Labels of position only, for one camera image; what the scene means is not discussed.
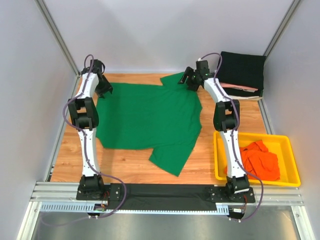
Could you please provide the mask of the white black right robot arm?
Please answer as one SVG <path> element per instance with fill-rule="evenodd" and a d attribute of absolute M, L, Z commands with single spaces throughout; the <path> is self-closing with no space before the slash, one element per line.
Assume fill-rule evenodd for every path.
<path fill-rule="evenodd" d="M 189 66 L 185 69 L 178 83 L 187 84 L 187 89 L 194 92 L 203 87 L 215 102 L 213 126 L 223 141 L 227 160 L 225 196 L 231 202 L 240 199 L 245 203 L 254 203 L 256 200 L 239 147 L 240 103 L 225 92 L 216 75 L 211 73 L 208 61 L 200 58 L 195 69 Z"/>

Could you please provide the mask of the green t shirt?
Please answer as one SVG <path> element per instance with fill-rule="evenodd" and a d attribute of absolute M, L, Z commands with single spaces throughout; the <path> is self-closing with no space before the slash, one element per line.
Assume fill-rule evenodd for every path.
<path fill-rule="evenodd" d="M 106 149 L 152 149 L 149 161 L 179 176 L 202 129 L 196 92 L 180 84 L 182 73 L 161 85 L 113 83 L 112 94 L 97 100 L 96 137 Z"/>

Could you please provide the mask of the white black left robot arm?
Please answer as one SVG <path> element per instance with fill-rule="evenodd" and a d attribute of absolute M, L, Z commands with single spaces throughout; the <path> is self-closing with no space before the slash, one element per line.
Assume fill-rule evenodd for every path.
<path fill-rule="evenodd" d="M 99 201 L 106 196 L 105 184 L 97 160 L 96 132 L 99 115 L 94 95 L 103 98 L 113 87 L 104 76 L 105 64 L 91 57 L 89 66 L 81 71 L 82 81 L 75 97 L 68 100 L 71 122 L 77 130 L 82 154 L 82 175 L 77 189 L 77 200 Z"/>

